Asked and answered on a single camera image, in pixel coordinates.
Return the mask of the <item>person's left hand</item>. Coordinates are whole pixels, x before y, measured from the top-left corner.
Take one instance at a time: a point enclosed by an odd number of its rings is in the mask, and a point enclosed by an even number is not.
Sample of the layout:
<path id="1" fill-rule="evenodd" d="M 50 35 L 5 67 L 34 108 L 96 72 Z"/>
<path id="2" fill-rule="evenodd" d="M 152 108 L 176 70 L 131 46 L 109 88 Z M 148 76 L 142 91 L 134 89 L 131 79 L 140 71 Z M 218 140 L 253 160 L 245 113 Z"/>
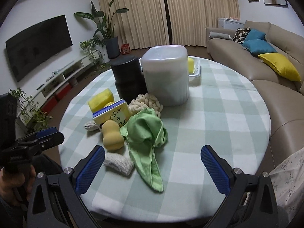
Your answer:
<path id="1" fill-rule="evenodd" d="M 25 186 L 25 197 L 27 201 L 30 199 L 33 183 L 36 179 L 36 171 L 33 165 L 30 166 L 29 179 L 26 180 L 23 173 L 10 175 L 1 169 L 1 197 L 11 206 L 20 206 L 21 202 L 17 198 L 16 190 L 19 187 Z"/>

